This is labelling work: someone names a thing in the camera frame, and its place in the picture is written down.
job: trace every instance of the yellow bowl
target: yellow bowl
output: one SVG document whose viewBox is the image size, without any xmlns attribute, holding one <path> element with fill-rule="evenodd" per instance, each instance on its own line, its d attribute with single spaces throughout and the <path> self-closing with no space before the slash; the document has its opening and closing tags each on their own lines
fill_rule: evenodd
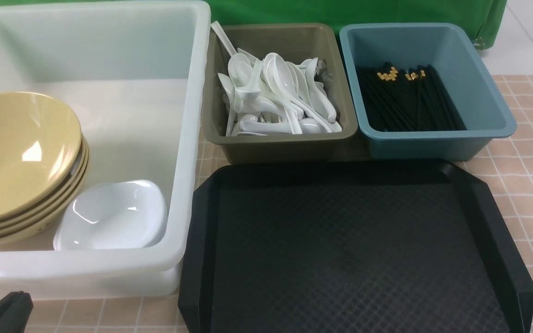
<svg viewBox="0 0 533 333">
<path fill-rule="evenodd" d="M 5 219 L 0 220 L 0 233 L 7 232 L 11 228 L 13 230 L 22 229 L 21 226 L 25 225 L 30 217 L 35 216 L 36 214 L 43 211 L 46 207 L 56 204 L 59 201 L 59 198 L 62 198 L 68 190 L 75 186 L 78 180 L 82 179 L 83 172 L 87 163 L 89 162 L 89 146 L 85 138 L 82 139 L 82 144 L 80 148 L 80 155 L 76 161 L 77 168 L 74 170 L 74 173 L 67 175 L 65 180 L 55 188 L 48 196 L 40 200 L 36 205 L 28 207 L 27 210 L 21 211 L 15 215 L 9 216 Z"/>
<path fill-rule="evenodd" d="M 12 225 L 9 228 L 0 230 L 0 245 L 24 240 L 43 232 L 50 227 L 53 222 L 65 213 L 65 209 L 72 200 L 79 194 L 89 169 L 89 153 L 83 163 L 83 167 L 78 172 L 78 177 L 74 183 L 57 199 L 56 202 L 45 207 L 34 216 L 27 217 L 24 221 Z"/>
<path fill-rule="evenodd" d="M 65 179 L 81 137 L 80 121 L 64 102 L 0 93 L 0 219 L 30 207 Z"/>
</svg>

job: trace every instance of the green cloth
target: green cloth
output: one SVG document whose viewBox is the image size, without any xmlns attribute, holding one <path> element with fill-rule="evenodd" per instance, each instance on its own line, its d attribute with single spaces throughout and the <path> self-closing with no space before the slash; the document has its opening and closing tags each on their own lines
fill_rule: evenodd
<svg viewBox="0 0 533 333">
<path fill-rule="evenodd" d="M 50 2 L 76 1 L 0 0 L 0 6 Z M 462 27 L 480 49 L 493 46 L 506 4 L 506 0 L 207 0 L 207 2 L 211 6 L 212 19 L 222 25 L 319 22 L 330 25 L 335 32 L 338 32 L 343 26 L 353 23 L 448 22 Z"/>
</svg>

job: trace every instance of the textured tray surface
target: textured tray surface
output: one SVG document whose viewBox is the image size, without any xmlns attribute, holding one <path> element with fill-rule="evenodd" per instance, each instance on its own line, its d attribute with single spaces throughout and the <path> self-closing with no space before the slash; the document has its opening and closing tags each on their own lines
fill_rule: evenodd
<svg viewBox="0 0 533 333">
<path fill-rule="evenodd" d="M 216 256 L 214 333 L 509 332 L 450 184 L 226 189 Z"/>
</svg>

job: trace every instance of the black tray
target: black tray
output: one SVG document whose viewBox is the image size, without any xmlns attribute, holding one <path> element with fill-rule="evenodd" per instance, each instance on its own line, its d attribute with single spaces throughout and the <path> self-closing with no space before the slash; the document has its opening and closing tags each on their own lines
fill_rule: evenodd
<svg viewBox="0 0 533 333">
<path fill-rule="evenodd" d="M 440 160 L 227 166 L 195 192 L 191 333 L 528 333 L 489 188 Z"/>
</svg>

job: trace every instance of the spoon handle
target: spoon handle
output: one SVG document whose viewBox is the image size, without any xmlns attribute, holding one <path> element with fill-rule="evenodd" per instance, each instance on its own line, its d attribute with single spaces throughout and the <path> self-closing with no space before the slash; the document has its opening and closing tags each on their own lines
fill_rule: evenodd
<svg viewBox="0 0 533 333">
<path fill-rule="evenodd" d="M 230 57 L 232 55 L 235 55 L 237 53 L 236 49 L 233 47 L 233 44 L 231 44 L 231 41 L 229 40 L 226 32 L 223 31 L 222 25 L 220 25 L 219 22 L 215 21 L 211 23 L 211 28 L 213 29 L 213 31 L 215 31 L 217 38 L 219 38 L 219 40 L 222 42 L 223 46 L 228 51 Z"/>
</svg>

